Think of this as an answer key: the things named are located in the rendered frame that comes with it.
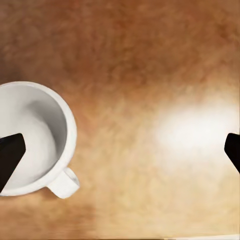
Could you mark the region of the coffee cup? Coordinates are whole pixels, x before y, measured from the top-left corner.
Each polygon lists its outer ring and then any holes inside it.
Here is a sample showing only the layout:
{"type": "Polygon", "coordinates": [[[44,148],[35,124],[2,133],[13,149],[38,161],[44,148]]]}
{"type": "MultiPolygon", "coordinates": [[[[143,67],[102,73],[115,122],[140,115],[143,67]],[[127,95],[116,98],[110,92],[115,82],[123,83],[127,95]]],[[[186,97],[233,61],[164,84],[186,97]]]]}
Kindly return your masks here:
{"type": "Polygon", "coordinates": [[[48,187],[67,199],[80,189],[68,167],[76,149],[77,126],[56,92],[29,81],[0,85],[0,139],[18,133],[26,152],[0,196],[22,196],[48,187]]]}

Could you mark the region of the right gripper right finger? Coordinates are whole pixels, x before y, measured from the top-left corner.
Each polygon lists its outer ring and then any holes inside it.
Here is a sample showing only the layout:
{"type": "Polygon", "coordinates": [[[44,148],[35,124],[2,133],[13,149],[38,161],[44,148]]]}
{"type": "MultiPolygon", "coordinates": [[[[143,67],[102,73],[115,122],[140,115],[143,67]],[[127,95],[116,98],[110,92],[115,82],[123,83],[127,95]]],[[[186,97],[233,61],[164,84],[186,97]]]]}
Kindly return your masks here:
{"type": "Polygon", "coordinates": [[[228,133],[225,139],[224,152],[240,173],[240,135],[228,133]]]}

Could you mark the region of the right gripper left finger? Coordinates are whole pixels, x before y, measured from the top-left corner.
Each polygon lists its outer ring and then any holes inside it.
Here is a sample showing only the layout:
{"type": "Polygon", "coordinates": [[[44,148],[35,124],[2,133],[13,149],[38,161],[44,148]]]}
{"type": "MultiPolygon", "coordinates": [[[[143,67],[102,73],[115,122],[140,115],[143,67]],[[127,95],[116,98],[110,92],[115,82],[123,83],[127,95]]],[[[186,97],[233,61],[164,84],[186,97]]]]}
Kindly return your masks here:
{"type": "Polygon", "coordinates": [[[21,133],[0,138],[0,192],[3,190],[26,152],[21,133]]]}

